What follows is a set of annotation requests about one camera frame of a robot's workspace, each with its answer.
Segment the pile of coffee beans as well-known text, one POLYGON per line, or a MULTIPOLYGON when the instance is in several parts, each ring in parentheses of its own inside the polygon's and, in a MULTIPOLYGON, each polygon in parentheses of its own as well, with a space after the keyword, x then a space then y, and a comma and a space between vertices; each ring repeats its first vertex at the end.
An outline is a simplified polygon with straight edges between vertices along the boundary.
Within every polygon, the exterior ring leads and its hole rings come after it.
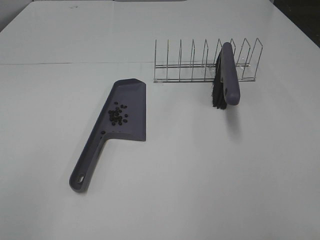
POLYGON ((128 105, 118 100, 112 101, 106 109, 106 115, 103 117, 104 128, 123 127, 128 123, 128 105))

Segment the purple plastic dustpan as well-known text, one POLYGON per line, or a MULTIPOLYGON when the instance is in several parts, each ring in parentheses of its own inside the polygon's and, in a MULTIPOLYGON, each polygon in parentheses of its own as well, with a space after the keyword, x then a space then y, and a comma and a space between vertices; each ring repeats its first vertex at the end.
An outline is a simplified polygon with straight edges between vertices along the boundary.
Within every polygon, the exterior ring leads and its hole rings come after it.
POLYGON ((146 92, 146 84, 136 78, 117 80, 113 84, 70 175, 69 186, 73 191, 87 191, 108 140, 146 141, 146 92))

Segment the purple hand brush black bristles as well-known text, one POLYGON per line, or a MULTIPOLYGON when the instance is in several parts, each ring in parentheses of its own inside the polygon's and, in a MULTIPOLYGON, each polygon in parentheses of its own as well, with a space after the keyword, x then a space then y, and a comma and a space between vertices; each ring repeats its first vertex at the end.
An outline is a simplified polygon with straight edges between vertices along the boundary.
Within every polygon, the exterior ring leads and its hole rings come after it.
POLYGON ((225 42, 216 61, 212 89, 212 106, 225 110, 228 105, 238 105, 240 97, 241 93, 233 48, 230 42, 225 42))

